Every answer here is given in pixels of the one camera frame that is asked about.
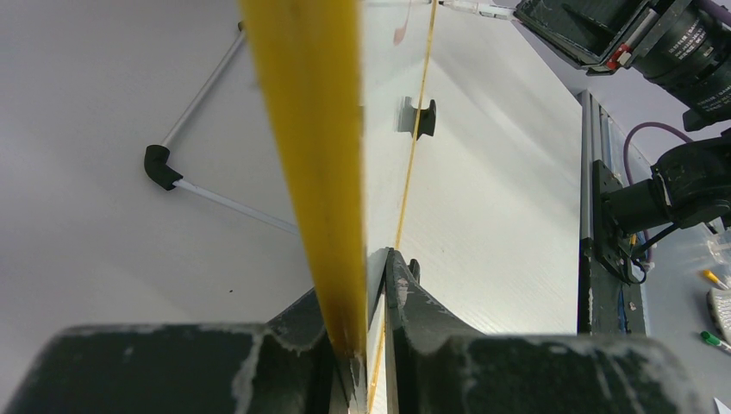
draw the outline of camera lens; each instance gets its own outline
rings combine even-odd
[[[690,111],[685,130],[731,119],[729,36],[722,25],[691,4],[634,68]]]

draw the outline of black camera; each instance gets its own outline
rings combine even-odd
[[[731,119],[731,31],[710,0],[524,0],[515,16],[589,75],[633,67],[690,110],[686,131]]]

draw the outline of yellow marker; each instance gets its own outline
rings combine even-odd
[[[704,270],[703,276],[705,276],[705,278],[710,280],[711,282],[717,284],[724,291],[728,290],[728,286],[725,283],[721,282],[721,280],[718,279],[718,277],[715,274],[713,274],[713,272],[711,272],[710,270],[708,270],[708,269]]]
[[[355,388],[350,408],[365,411],[360,1],[241,7],[317,300],[341,375],[352,377],[343,380]]]

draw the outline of green marker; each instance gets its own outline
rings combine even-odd
[[[728,345],[724,341],[716,338],[713,334],[711,334],[708,331],[701,332],[701,337],[708,343],[709,345],[713,345],[714,347],[718,347],[722,349],[723,351],[731,354],[731,345]]]

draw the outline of black bracket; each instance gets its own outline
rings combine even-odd
[[[627,285],[598,259],[594,241],[578,243],[579,334],[644,335],[645,308],[639,285]]]
[[[603,194],[622,189],[622,183],[600,160],[592,165],[591,202],[594,229],[594,252],[607,270],[619,279],[626,279],[632,272],[629,260],[629,239],[613,222],[606,209]]]
[[[419,132],[416,135],[418,141],[422,135],[434,136],[436,128],[436,101],[429,101],[429,108],[426,110],[418,110],[411,103],[410,97],[405,97],[398,112],[397,132],[408,132],[414,135],[414,127],[416,125],[416,116],[419,116]]]
[[[145,173],[160,187],[170,191],[175,188],[174,182],[183,178],[179,172],[167,165],[170,150],[161,145],[147,146],[145,151]]]

